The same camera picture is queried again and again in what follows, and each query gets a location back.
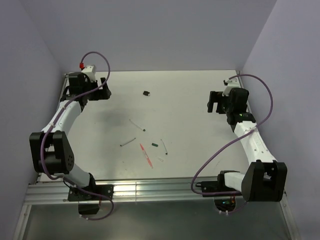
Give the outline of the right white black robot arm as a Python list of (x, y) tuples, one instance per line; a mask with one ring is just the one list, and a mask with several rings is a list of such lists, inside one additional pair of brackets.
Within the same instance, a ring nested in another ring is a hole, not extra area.
[(288, 168), (265, 145), (254, 116), (247, 111), (248, 97), (249, 91), (239, 87), (232, 88), (229, 94), (210, 92), (207, 111), (211, 113), (216, 104), (216, 112), (227, 116), (227, 123), (240, 138), (249, 163), (246, 173), (222, 170), (210, 190), (218, 196), (242, 195), (247, 202), (279, 202)]

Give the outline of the black pen cap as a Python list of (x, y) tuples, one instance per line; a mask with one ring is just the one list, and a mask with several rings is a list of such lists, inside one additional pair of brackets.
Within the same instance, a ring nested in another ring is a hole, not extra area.
[(144, 91), (144, 92), (143, 92), (143, 95), (144, 95), (144, 96), (148, 96), (148, 97), (149, 97), (150, 94), (151, 94), (151, 93), (150, 93), (149, 91)]

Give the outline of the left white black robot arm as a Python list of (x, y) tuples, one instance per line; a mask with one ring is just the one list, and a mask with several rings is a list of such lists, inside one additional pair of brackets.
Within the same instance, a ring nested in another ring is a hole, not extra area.
[(29, 137), (34, 170), (46, 174), (51, 180), (62, 179), (71, 184), (72, 190), (79, 190), (86, 200), (100, 193), (93, 175), (76, 165), (68, 133), (88, 101), (110, 98), (108, 79), (102, 77), (98, 85), (94, 74), (83, 71), (68, 74), (69, 85), (60, 99), (57, 112), (41, 131), (33, 132)]

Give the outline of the grey pen diagonal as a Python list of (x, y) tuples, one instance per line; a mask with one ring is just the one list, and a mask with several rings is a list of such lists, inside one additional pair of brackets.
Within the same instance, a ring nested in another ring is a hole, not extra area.
[(123, 147), (123, 146), (125, 146), (125, 145), (133, 142), (135, 139), (136, 139), (136, 137), (134, 137), (133, 139), (127, 140), (126, 142), (121, 143), (121, 144), (120, 144), (120, 147)]

